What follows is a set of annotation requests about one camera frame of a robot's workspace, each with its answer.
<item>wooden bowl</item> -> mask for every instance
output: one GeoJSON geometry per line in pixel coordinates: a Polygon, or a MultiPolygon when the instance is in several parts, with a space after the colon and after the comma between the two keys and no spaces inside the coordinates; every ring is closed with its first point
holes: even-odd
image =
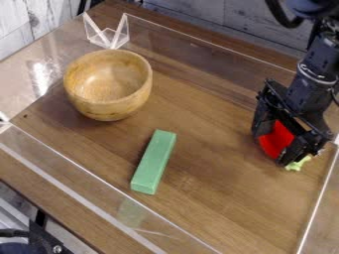
{"type": "Polygon", "coordinates": [[[86,117],[114,121],[144,104],[152,87],[152,69],[138,54],[104,50],[70,63],[64,76],[69,100],[86,117]]]}

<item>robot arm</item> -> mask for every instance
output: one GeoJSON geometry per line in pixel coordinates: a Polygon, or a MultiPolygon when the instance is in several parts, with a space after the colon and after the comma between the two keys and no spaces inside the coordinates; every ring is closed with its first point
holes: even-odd
{"type": "MultiPolygon", "coordinates": [[[[269,9],[272,2],[279,6],[276,1],[265,0],[269,9]]],[[[256,141],[281,166],[299,162],[308,154],[317,155],[332,140],[323,113],[332,101],[337,103],[339,91],[339,1],[287,0],[287,6],[297,15],[292,20],[281,15],[280,7],[272,10],[284,27],[296,27],[303,18],[316,27],[289,87],[271,79],[264,83],[252,125],[256,141]]]]}

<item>bowl rim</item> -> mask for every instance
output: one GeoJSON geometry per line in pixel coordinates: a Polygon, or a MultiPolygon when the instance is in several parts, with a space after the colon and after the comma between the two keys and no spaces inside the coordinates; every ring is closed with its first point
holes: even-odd
{"type": "Polygon", "coordinates": [[[148,60],[144,58],[144,56],[141,56],[140,54],[137,54],[132,51],[126,51],[126,50],[98,50],[98,51],[93,51],[90,53],[84,54],[81,57],[78,57],[76,60],[73,60],[68,64],[65,74],[64,74],[64,88],[65,88],[66,93],[70,96],[73,96],[76,99],[81,100],[82,102],[86,102],[89,104],[108,104],[108,103],[122,102],[122,101],[128,100],[130,97],[133,97],[134,94],[140,93],[140,91],[144,89],[144,87],[146,86],[145,84],[146,83],[150,84],[150,79],[152,79],[152,67],[150,67],[150,64],[149,64],[148,60]],[[110,99],[110,100],[106,100],[106,101],[92,101],[89,99],[85,99],[85,98],[80,97],[78,95],[76,95],[73,92],[69,91],[69,89],[66,87],[69,72],[70,72],[70,69],[72,69],[73,65],[76,64],[76,62],[78,62],[84,58],[88,58],[89,55],[102,54],[102,53],[112,53],[112,52],[121,52],[124,54],[132,55],[136,58],[138,58],[142,61],[145,67],[146,67],[146,78],[145,78],[144,82],[141,83],[140,87],[130,94],[128,94],[125,97],[121,97],[118,99],[110,99]]]}

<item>green rectangular block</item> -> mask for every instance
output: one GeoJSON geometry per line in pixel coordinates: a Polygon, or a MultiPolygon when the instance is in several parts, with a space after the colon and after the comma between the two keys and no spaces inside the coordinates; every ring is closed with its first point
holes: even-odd
{"type": "Polygon", "coordinates": [[[130,181],[130,189],[154,194],[176,142],[176,134],[156,130],[130,181]]]}

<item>wooden tabletop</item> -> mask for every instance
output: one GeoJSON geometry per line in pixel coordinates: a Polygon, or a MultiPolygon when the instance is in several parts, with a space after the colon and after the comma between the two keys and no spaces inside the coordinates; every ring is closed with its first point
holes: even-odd
{"type": "MultiPolygon", "coordinates": [[[[105,27],[117,23],[122,12],[293,69],[289,57],[118,1],[105,1],[92,9],[90,16],[105,27]]],[[[188,65],[184,57],[173,63],[166,40],[160,38],[157,43],[168,50],[153,47],[152,94],[132,117],[110,123],[86,119],[73,109],[57,80],[54,88],[12,122],[222,253],[292,253],[332,149],[328,147],[300,173],[289,173],[275,166],[251,137],[255,90],[261,86],[261,77],[267,72],[289,82],[292,72],[220,56],[213,62],[193,60],[194,65],[228,67],[224,75],[205,73],[188,65]],[[200,81],[192,82],[190,74],[200,81]],[[145,195],[130,191],[128,184],[154,129],[174,132],[177,144],[157,193],[145,195]]],[[[149,253],[4,152],[0,162],[1,180],[96,250],[149,253]]],[[[68,183],[77,186],[76,177],[68,183]]],[[[104,203],[104,197],[86,185],[80,191],[104,203]]]]}

